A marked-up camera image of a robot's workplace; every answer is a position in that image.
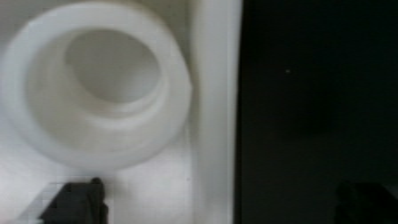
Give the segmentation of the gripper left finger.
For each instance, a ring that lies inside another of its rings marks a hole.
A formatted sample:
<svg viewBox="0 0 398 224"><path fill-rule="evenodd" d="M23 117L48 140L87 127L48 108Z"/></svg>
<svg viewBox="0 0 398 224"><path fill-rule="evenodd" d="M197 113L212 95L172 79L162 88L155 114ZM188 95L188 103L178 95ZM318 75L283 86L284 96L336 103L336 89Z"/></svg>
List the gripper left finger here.
<svg viewBox="0 0 398 224"><path fill-rule="evenodd" d="M68 182L39 215L43 224L108 224L105 184L100 178L89 182Z"/></svg>

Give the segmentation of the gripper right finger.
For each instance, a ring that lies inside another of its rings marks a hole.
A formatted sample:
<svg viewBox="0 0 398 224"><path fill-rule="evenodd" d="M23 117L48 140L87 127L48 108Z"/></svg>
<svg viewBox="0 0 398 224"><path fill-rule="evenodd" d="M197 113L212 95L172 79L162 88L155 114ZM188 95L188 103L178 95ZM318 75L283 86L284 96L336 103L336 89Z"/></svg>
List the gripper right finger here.
<svg viewBox="0 0 398 224"><path fill-rule="evenodd" d="M380 183L345 181L336 196L334 224L398 224L398 198Z"/></svg>

